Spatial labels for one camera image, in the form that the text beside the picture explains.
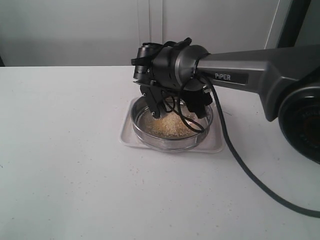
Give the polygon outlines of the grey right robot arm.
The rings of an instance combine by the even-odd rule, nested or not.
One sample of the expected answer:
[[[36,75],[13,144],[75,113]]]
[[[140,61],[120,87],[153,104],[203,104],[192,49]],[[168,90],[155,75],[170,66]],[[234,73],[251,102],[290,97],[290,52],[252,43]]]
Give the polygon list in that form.
[[[318,45],[211,54],[187,38],[138,49],[134,79],[154,118],[165,99],[180,98],[204,118],[212,98],[209,85],[256,93],[265,118],[278,120],[289,144],[306,158],[320,160],[320,47]]]

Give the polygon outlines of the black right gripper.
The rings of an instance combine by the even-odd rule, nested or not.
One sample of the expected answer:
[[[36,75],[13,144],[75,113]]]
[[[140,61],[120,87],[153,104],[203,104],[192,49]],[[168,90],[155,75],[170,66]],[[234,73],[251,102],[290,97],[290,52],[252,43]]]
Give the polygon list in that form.
[[[180,98],[199,119],[207,116],[206,106],[213,100],[204,92],[205,83],[196,76],[196,67],[208,54],[204,47],[190,41],[142,44],[131,60],[133,77],[156,119],[165,112],[164,100],[168,97]]]

